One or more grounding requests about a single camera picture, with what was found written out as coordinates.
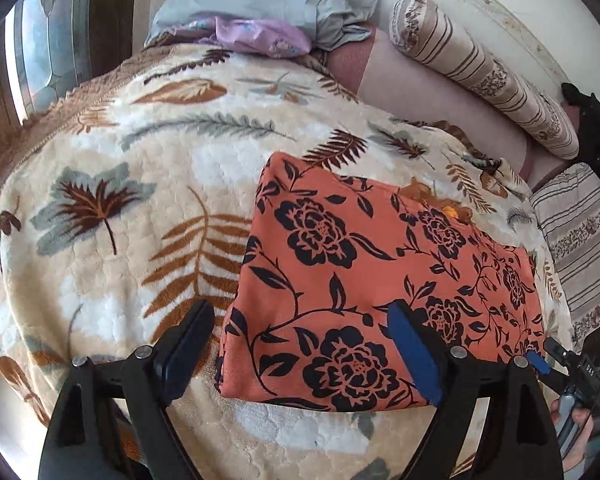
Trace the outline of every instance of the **orange floral cloth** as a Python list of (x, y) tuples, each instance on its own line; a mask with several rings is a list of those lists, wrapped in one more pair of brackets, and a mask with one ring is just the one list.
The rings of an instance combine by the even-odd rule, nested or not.
[(477, 358), (540, 348), (526, 251), (497, 244), (452, 203), (408, 198), (414, 186), (272, 155), (224, 320), (224, 397), (338, 412), (424, 405), (387, 330), (397, 298)]

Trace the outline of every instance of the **blanket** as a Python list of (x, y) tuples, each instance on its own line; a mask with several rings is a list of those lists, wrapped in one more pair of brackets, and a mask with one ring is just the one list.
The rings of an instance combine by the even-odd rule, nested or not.
[[(445, 132), (394, 120), (298, 63), (149, 49), (27, 126), (0, 159), (0, 371), (44, 423), (74, 356), (125, 358), (205, 298), (216, 328), (168, 409), (205, 478), (386, 480), (403, 470), (431, 407), (310, 412), (223, 399), (213, 386), (260, 170), (277, 150), (407, 187), (414, 200), (457, 203), (498, 243), (524, 247), (544, 333), (570, 348), (530, 191), (506, 162), (477, 168)], [(460, 467), (485, 412), (480, 403)], [(141, 460), (132, 433), (123, 439)]]

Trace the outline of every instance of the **black device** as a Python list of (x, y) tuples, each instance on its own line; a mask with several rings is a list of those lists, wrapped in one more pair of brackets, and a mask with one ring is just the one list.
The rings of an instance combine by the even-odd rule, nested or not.
[(560, 418), (555, 427), (560, 455), (564, 458), (580, 435), (571, 415), (573, 409), (587, 408), (591, 412), (600, 409), (600, 327), (585, 338), (579, 355), (565, 350), (551, 337), (544, 341), (544, 349), (569, 372), (564, 375), (550, 368), (537, 354), (528, 355), (539, 379), (560, 395)]
[[(475, 359), (414, 321), (404, 300), (387, 311), (391, 336), (416, 386), (438, 407), (400, 480), (449, 478), (480, 397), (491, 400), (474, 464), (454, 478), (562, 479), (555, 428), (528, 359), (515, 356), (508, 364)], [(198, 301), (155, 346), (141, 346), (126, 360), (94, 365), (86, 357), (74, 359), (48, 428), (39, 480), (202, 480), (164, 410), (184, 393), (213, 325), (213, 307)], [(600, 332), (587, 342), (591, 354), (578, 356), (552, 340), (548, 347), (573, 377), (543, 369), (541, 380), (576, 392), (583, 405), (597, 406)], [(113, 398), (126, 399), (146, 464), (123, 452)]]

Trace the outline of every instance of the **hand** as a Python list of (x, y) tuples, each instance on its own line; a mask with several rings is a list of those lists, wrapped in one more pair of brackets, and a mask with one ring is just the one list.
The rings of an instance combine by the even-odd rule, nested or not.
[[(584, 452), (587, 447), (587, 442), (591, 436), (593, 430), (593, 418), (589, 416), (589, 410), (583, 408), (574, 408), (571, 412), (573, 421), (578, 425), (579, 428), (584, 428), (580, 432), (576, 442), (571, 447), (571, 450), (567, 453), (567, 456), (562, 460), (562, 470), (568, 471), (576, 467), (584, 458)], [(560, 413), (558, 413), (558, 399), (551, 403), (551, 421), (554, 426), (560, 420)]]

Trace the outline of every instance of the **striped fabric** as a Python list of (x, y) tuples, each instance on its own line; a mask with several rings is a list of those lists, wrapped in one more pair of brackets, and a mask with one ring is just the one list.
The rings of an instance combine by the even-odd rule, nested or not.
[(531, 198), (554, 258), (574, 327), (574, 346), (600, 326), (600, 179), (578, 163)]
[(432, 0), (399, 0), (390, 34), (403, 54), (485, 99), (554, 155), (578, 155), (578, 137), (560, 104), (509, 70)]
[(366, 104), (406, 121), (440, 128), (457, 139), (466, 136), (489, 158), (506, 158), (533, 191), (569, 167), (570, 162), (535, 142), (486, 101), (403, 56), (386, 32), (369, 28), (371, 36), (364, 41), (322, 51), (321, 62), (338, 83)]

